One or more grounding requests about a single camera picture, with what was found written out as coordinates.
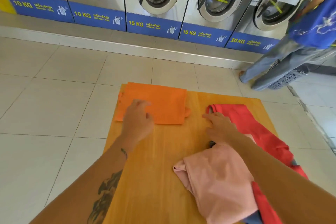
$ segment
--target blue shirt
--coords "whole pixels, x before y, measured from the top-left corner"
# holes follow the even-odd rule
[[[324,0],[289,29],[289,38],[307,47],[326,49],[336,40],[336,0]]]

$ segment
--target tattoo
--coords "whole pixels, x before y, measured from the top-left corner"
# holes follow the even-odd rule
[[[122,170],[113,173],[111,178],[103,181],[98,189],[98,195],[101,195],[100,199],[94,202],[92,213],[90,214],[87,224],[102,224],[107,211],[111,205],[114,193],[117,189],[118,182],[120,180]]]
[[[123,148],[121,148],[121,151],[123,152],[123,154],[125,154],[125,156],[126,156],[126,160],[127,160],[127,158],[128,158],[128,156],[127,156],[127,152],[126,152]]]

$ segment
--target pink cloth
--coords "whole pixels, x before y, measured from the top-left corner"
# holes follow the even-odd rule
[[[173,170],[194,195],[208,224],[232,224],[258,210],[251,186],[253,177],[229,145],[216,144],[185,157]]]

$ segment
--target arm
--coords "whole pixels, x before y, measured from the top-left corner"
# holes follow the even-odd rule
[[[312,0],[308,3],[308,5],[305,7],[305,9],[302,10],[301,15],[304,15],[311,10],[313,10],[315,7],[317,7],[319,4],[321,4],[324,0]]]
[[[30,224],[101,224],[116,191],[127,155],[154,127],[146,101],[134,100],[113,145]]]
[[[212,122],[207,134],[227,143],[244,160],[268,201],[284,224],[334,223],[336,198],[305,179],[241,134],[221,113],[205,114]]]

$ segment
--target hand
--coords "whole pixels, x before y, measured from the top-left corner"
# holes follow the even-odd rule
[[[145,107],[149,105],[151,104],[148,101],[133,100],[124,115],[121,138],[136,145],[152,132],[154,128],[153,118],[145,112]]]
[[[236,125],[220,112],[204,114],[202,117],[212,123],[212,128],[207,128],[207,135],[216,143],[230,144],[229,141],[240,134]]]

